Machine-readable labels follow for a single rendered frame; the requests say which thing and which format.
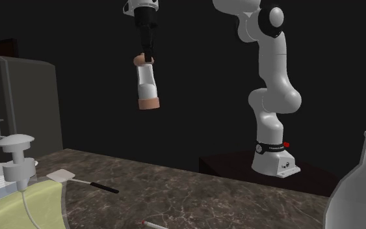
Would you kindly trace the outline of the white and tan bottle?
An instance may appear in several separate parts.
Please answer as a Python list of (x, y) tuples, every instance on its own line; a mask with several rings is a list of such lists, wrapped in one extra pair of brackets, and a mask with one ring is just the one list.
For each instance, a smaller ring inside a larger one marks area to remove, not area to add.
[(133, 59), (133, 63), (137, 69), (139, 109), (158, 109), (160, 101), (153, 74), (154, 59), (146, 62), (144, 53), (141, 53)]

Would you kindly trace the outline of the yellow soap pump bottle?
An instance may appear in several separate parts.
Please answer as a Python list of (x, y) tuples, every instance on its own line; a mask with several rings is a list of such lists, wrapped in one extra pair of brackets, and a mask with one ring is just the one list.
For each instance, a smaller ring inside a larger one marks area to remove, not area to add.
[(34, 137), (24, 134), (0, 136), (0, 147), (11, 153), (12, 160), (3, 163), (7, 182), (16, 182), (18, 190), (0, 195), (0, 229), (67, 229), (62, 216), (62, 184), (36, 177), (36, 161), (25, 157)]

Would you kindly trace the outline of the dark robot stand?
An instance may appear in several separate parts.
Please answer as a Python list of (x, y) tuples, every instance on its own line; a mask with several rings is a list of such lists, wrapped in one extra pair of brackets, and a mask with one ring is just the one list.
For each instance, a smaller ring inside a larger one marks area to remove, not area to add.
[(332, 173), (303, 161), (296, 162), (301, 171), (287, 178), (262, 175), (251, 168), (253, 156), (249, 151), (203, 156), (199, 158), (199, 172), (327, 197), (339, 183)]

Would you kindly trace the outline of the grey refrigerator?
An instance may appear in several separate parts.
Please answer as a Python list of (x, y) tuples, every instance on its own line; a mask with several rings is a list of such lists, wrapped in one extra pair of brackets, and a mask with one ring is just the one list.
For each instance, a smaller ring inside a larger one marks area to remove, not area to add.
[[(34, 137), (25, 156), (63, 149), (55, 67), (44, 61), (0, 56), (0, 136)], [(0, 163), (12, 156), (0, 148)]]

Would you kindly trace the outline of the dark brown box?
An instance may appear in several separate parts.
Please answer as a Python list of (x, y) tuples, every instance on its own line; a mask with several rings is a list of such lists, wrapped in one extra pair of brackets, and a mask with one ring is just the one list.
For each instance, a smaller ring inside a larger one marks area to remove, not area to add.
[(18, 58), (17, 40), (14, 38), (0, 40), (0, 56)]

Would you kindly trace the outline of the clear glass vase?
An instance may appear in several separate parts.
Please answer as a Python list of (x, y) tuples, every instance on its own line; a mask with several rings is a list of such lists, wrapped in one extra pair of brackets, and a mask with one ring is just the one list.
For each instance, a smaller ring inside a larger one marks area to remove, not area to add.
[(364, 136), (360, 162), (332, 193), (322, 229), (366, 229), (366, 132)]

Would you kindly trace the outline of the white pen with red tip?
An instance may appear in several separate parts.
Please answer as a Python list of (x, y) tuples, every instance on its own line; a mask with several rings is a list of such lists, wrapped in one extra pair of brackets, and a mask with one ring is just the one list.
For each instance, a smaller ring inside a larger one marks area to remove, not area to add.
[(158, 224), (154, 224), (154, 223), (148, 222), (148, 221), (142, 221), (142, 224), (147, 227), (153, 228), (153, 229), (168, 229), (166, 227), (163, 227), (163, 226), (160, 226)]

